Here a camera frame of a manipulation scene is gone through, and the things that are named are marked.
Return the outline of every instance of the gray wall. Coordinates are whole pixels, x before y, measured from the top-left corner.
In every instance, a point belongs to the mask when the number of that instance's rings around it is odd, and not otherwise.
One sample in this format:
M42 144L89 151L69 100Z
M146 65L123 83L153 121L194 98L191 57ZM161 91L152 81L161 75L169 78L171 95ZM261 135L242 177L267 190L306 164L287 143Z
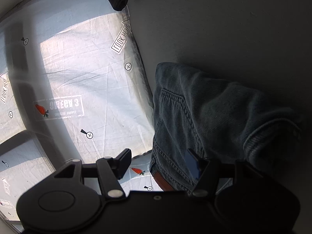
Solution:
M129 0L152 92L157 63L180 62L265 91L312 117L312 0ZM311 142L279 180L301 201L295 230L312 229Z

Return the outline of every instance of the brown leather patch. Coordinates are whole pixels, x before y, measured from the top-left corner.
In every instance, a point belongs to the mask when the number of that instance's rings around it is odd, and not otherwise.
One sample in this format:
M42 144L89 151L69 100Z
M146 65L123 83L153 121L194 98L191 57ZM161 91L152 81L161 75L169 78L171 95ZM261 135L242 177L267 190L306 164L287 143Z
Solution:
M158 171L153 175L156 183L159 185L161 189L165 192L167 191L175 191L174 188L160 175Z

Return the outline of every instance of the silver screw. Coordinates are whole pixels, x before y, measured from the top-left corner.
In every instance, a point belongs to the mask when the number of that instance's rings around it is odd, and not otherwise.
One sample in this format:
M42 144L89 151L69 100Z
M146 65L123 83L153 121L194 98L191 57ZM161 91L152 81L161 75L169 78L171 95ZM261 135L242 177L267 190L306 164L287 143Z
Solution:
M203 189L196 189L192 194L195 197L206 197L208 195L208 192Z
M160 196L160 195L155 195L155 196L154 196L154 200L156 200L156 201L161 200L161 196Z
M112 198L119 198L124 195L124 192L118 189L109 190L107 195Z

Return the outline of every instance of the jeans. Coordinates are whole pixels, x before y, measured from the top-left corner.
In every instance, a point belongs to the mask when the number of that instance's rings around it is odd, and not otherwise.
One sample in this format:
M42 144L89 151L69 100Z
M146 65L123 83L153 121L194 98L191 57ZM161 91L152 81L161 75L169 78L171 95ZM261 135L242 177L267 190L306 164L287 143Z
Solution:
M157 65L155 79L150 171L173 190L190 193L196 185L184 159L188 148L222 163L246 160L268 174L298 150L303 116L261 91L170 62ZM231 181L220 179L217 192Z

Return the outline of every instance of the circle with x symbol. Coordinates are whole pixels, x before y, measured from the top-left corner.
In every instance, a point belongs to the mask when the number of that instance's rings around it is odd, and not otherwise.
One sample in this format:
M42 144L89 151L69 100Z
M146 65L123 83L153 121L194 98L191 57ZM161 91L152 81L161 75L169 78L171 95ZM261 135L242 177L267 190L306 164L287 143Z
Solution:
M124 66L124 68L126 69L126 70L130 70L131 68L132 68L132 65L131 65L131 63L126 63L126 65Z
M92 132L88 132L88 133L87 133L87 138L88 138L88 139L92 139L92 138L93 138Z

